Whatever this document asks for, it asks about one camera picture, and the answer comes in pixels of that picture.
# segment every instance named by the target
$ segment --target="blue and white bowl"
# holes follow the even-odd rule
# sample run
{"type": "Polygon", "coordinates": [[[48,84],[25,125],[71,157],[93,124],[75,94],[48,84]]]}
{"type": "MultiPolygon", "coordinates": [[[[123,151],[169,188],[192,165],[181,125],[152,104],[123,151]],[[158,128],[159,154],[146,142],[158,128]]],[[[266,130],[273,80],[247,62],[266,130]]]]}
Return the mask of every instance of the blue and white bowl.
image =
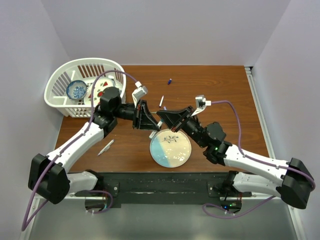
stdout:
{"type": "Polygon", "coordinates": [[[87,85],[84,81],[75,80],[66,87],[66,95],[70,99],[82,99],[87,93],[87,85]]]}
{"type": "Polygon", "coordinates": [[[150,153],[159,165],[176,168],[189,159],[191,143],[182,131],[172,132],[170,129],[165,129],[152,138],[150,153]]]}

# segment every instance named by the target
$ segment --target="white pen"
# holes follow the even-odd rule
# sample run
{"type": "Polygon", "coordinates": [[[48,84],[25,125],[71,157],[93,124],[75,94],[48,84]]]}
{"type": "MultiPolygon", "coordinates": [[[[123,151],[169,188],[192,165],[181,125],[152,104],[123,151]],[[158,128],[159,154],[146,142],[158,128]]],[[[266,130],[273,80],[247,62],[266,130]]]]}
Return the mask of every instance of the white pen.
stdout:
{"type": "Polygon", "coordinates": [[[159,104],[159,108],[161,108],[162,102],[164,101],[165,96],[163,95],[159,104]]]}
{"type": "Polygon", "coordinates": [[[112,139],[104,148],[102,148],[102,150],[98,153],[98,156],[103,154],[105,151],[108,151],[108,149],[110,148],[111,144],[113,144],[115,142],[114,139],[112,139]]]}

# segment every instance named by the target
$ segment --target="white plastic basket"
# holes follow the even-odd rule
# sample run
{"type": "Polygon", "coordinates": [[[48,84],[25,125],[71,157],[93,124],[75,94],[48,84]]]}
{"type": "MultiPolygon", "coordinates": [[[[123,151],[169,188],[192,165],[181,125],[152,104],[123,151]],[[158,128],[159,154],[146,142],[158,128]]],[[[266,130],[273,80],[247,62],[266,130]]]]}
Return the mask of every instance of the white plastic basket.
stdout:
{"type": "MultiPolygon", "coordinates": [[[[67,97],[67,86],[74,80],[82,80],[89,88],[98,75],[108,70],[124,71],[117,62],[104,58],[81,58],[69,61],[51,75],[45,87],[44,100],[66,117],[88,118],[91,116],[91,105],[85,104],[83,99],[74,100],[67,97]]],[[[104,75],[104,77],[108,76],[113,76],[115,86],[122,90],[120,96],[122,103],[125,103],[126,76],[117,72],[104,75]]]]}

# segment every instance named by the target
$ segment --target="black metal base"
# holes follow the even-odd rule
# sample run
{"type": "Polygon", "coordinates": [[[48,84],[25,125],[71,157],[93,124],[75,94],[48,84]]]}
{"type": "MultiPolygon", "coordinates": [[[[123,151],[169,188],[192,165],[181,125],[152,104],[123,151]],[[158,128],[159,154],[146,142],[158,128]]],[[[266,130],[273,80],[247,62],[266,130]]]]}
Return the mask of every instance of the black metal base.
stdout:
{"type": "MultiPolygon", "coordinates": [[[[114,197],[113,208],[122,204],[202,205],[213,203],[228,206],[235,201],[221,201],[224,193],[218,186],[226,180],[227,172],[128,172],[99,173],[104,177],[104,189],[114,197]]],[[[89,197],[88,192],[78,192],[77,197],[89,197]]],[[[237,197],[229,193],[228,197],[237,197]]]]}

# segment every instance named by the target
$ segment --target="white plate in basket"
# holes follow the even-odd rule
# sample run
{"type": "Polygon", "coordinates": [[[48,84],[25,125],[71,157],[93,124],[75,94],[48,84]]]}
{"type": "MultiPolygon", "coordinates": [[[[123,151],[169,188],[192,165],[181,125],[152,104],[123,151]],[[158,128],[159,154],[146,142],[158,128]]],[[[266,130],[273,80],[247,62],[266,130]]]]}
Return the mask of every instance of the white plate in basket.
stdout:
{"type": "MultiPolygon", "coordinates": [[[[103,95],[104,90],[110,87],[115,87],[115,81],[113,79],[108,77],[99,78],[93,91],[93,106],[96,106],[100,102],[100,97],[103,95]]],[[[91,105],[91,90],[92,84],[88,87],[86,95],[84,96],[83,102],[85,105],[91,105]]]]}

